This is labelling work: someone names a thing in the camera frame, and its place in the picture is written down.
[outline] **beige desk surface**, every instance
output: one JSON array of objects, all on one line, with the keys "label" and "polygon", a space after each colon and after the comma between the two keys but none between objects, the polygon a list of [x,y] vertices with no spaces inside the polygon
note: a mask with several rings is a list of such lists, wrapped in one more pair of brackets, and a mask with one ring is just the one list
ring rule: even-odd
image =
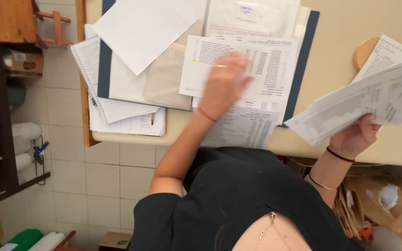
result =
[{"label": "beige desk surface", "polygon": [[[101,16],[101,0],[86,0],[87,22]],[[341,88],[356,76],[352,53],[357,45],[385,34],[402,43],[402,0],[303,0],[303,6],[320,11],[310,57],[295,114],[313,100]],[[93,132],[98,141],[171,145],[190,120],[191,112],[168,109],[167,133],[163,137]],[[277,127],[268,149],[278,155],[317,158],[328,141],[311,147],[291,130]],[[402,127],[384,127],[378,140],[362,153],[360,162],[402,165]]]}]

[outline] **dark red bracelet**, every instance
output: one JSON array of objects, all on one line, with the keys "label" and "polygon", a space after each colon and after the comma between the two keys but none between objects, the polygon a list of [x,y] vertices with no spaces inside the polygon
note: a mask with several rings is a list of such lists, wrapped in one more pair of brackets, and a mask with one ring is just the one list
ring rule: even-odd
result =
[{"label": "dark red bracelet", "polygon": [[205,118],[207,118],[210,121],[216,122],[216,120],[212,117],[209,116],[209,114],[207,114],[203,109],[198,107],[198,112],[201,113],[202,116],[204,116]]},{"label": "dark red bracelet", "polygon": [[341,160],[343,160],[343,161],[347,161],[347,162],[351,162],[351,163],[354,163],[354,162],[355,162],[354,159],[346,159],[346,158],[344,158],[344,157],[338,155],[338,154],[335,153],[334,151],[330,150],[330,147],[329,147],[329,146],[327,146],[327,151],[330,152],[332,155],[334,155],[336,158],[339,158],[339,159],[341,159]]}]

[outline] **silver bangle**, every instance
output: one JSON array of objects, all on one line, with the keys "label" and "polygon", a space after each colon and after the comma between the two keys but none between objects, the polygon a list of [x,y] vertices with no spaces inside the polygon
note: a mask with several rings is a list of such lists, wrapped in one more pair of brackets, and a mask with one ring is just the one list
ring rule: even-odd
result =
[{"label": "silver bangle", "polygon": [[329,187],[326,187],[326,186],[320,184],[319,182],[313,180],[313,178],[311,178],[311,175],[310,175],[310,174],[308,174],[308,177],[309,177],[310,180],[312,180],[316,185],[318,185],[318,186],[320,186],[320,187],[322,187],[322,188],[325,188],[326,190],[336,190],[336,189],[337,189],[337,188],[329,188]]}]

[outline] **notebook spiral binding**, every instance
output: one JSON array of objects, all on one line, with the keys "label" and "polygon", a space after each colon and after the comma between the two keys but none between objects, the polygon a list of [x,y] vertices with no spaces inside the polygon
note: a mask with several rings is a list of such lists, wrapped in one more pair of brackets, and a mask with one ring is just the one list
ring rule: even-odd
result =
[{"label": "notebook spiral binding", "polygon": [[83,82],[86,85],[86,90],[87,90],[87,94],[88,94],[88,107],[90,106],[89,102],[92,102],[92,104],[96,107],[97,113],[100,117],[100,119],[103,121],[104,124],[108,124],[108,119],[105,115],[105,112],[103,111],[102,106],[100,105],[100,102],[98,100],[98,98],[96,98],[96,96],[94,94],[96,94],[97,92],[92,88],[92,86],[90,84],[87,83],[87,79],[89,79],[89,77],[87,76],[86,72],[82,72],[80,70],[80,65],[81,60],[80,60],[80,56],[78,55],[78,52],[76,50],[74,50],[72,48],[72,45],[68,46],[68,50],[72,50],[72,54],[75,55],[75,57],[73,57],[74,62],[77,64],[77,68],[79,69],[79,74],[80,77],[83,79]]}]

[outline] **cardboard box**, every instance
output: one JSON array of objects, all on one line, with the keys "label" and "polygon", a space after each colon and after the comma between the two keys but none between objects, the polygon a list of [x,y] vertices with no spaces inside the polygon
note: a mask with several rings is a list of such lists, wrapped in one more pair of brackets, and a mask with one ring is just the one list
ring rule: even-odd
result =
[{"label": "cardboard box", "polygon": [[12,58],[8,66],[11,77],[36,77],[43,76],[44,57],[42,54],[24,53],[16,50],[9,50]]},{"label": "cardboard box", "polygon": [[100,242],[99,251],[126,251],[132,237],[132,234],[108,232]]}]

